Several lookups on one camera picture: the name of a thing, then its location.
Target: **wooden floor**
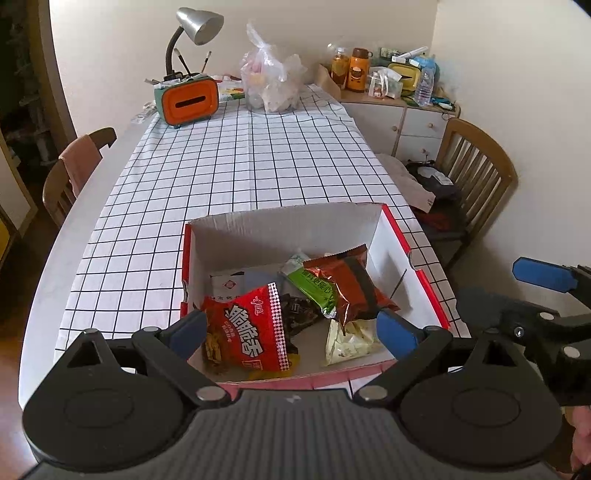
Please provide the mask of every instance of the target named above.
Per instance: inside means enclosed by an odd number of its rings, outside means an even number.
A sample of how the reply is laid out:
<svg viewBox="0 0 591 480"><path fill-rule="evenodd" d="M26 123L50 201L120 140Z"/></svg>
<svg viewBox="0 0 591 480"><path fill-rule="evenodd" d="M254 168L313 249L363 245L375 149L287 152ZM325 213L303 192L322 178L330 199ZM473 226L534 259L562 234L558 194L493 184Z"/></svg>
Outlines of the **wooden floor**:
<svg viewBox="0 0 591 480"><path fill-rule="evenodd" d="M35 465L21 428L17 401L22 339L35 289L57 228L41 207L0 271L0 480L13 480Z"/></svg>

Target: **lamp shade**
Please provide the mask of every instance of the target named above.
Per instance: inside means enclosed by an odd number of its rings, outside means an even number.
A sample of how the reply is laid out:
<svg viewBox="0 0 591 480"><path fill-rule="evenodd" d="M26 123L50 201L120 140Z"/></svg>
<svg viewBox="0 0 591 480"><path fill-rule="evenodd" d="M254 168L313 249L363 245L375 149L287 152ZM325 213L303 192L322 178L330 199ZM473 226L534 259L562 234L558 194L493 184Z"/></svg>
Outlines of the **lamp shade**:
<svg viewBox="0 0 591 480"><path fill-rule="evenodd" d="M195 45L205 45L212 41L223 26L223 16L188 7L177 10L177 20Z"/></svg>

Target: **red and white box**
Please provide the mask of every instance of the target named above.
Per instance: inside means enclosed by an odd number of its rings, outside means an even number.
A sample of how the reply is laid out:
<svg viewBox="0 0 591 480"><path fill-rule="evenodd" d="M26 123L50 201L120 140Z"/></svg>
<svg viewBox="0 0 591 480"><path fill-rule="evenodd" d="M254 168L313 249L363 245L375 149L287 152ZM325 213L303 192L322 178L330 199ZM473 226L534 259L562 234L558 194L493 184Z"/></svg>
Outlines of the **red and white box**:
<svg viewBox="0 0 591 480"><path fill-rule="evenodd" d="M397 313L416 327L449 327L425 274L408 260L410 246L386 205L321 203L207 216L185 227L181 315L201 305L209 294L212 274L249 268L276 273L296 252L311 258L338 253L358 245L368 247L367 271L374 284L390 296ZM329 320L292 337L300 363L294 375L274 380L246 381L248 370L231 369L212 375L203 367L200 349L189 363L234 393L238 388L306 390L375 375L395 361L385 348L371 355L325 365Z"/></svg>

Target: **red snack bag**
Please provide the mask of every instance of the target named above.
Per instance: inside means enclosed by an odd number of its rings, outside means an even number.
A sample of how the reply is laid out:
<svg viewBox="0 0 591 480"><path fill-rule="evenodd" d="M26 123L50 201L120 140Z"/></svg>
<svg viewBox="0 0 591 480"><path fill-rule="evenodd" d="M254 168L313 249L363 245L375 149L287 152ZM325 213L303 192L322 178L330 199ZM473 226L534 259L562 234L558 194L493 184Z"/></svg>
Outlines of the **red snack bag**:
<svg viewBox="0 0 591 480"><path fill-rule="evenodd" d="M205 358L220 367L242 365L268 372L289 370L277 286L269 283L229 302L209 297Z"/></svg>
<svg viewBox="0 0 591 480"><path fill-rule="evenodd" d="M336 320L343 326L353 320L372 320L383 308L400 308L380 290L365 269L368 249L365 245L328 257L304 262L304 268L316 277L335 284L338 294Z"/></svg>

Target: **pink towel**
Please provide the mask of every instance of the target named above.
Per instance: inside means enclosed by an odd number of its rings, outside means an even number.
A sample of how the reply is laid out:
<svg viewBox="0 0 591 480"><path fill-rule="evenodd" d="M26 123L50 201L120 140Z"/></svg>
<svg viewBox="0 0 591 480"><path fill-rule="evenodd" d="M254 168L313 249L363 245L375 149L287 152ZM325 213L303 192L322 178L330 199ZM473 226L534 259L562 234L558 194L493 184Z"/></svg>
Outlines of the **pink towel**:
<svg viewBox="0 0 591 480"><path fill-rule="evenodd" d="M92 139L88 135L84 135L68 145L61 153L60 158L66 166L74 195L78 197L103 157Z"/></svg>

